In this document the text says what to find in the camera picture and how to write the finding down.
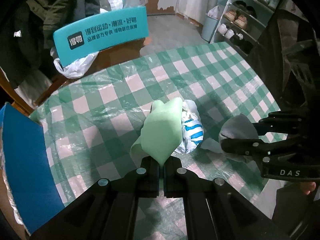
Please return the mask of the right hand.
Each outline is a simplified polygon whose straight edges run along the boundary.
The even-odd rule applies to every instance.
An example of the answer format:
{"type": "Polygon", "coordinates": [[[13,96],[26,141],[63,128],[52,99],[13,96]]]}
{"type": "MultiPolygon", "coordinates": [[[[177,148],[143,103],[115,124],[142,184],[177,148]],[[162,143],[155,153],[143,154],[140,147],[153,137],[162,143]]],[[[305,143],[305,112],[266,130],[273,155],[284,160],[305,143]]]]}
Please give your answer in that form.
{"type": "Polygon", "coordinates": [[[300,183],[300,189],[305,195],[309,195],[316,189],[316,183],[315,182],[301,182],[300,183]]]}

